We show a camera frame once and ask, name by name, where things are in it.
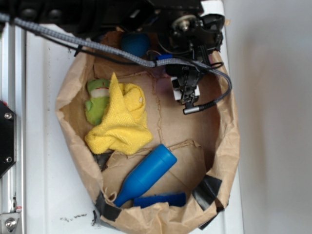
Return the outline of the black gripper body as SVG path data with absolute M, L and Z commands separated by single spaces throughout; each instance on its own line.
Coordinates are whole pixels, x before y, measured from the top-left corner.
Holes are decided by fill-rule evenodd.
M 185 106 L 183 113 L 186 115 L 216 105 L 216 101 L 195 105 L 199 99 L 198 83 L 208 73 L 196 62 L 212 66 L 209 56 L 220 50 L 223 26 L 224 16 L 220 14 L 185 15 L 172 23 L 167 36 L 158 35 L 158 42 L 167 56 L 188 62 L 187 65 L 170 64 L 165 67 L 172 78 L 175 99 Z

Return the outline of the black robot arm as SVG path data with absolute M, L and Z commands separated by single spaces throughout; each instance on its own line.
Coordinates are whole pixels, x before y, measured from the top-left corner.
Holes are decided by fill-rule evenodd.
M 209 55 L 222 45 L 225 18 L 204 13 L 199 0 L 3 0 L 0 24 L 16 25 L 46 39 L 56 39 L 93 48 L 127 59 L 127 64 L 165 66 L 177 77 L 184 114 L 217 105 L 224 95 L 201 105 L 195 89 L 207 73 L 221 75 L 221 63 L 210 63 Z M 97 36 L 117 28 L 130 34 L 155 33 L 164 55 L 151 61 L 119 49 L 100 45 Z

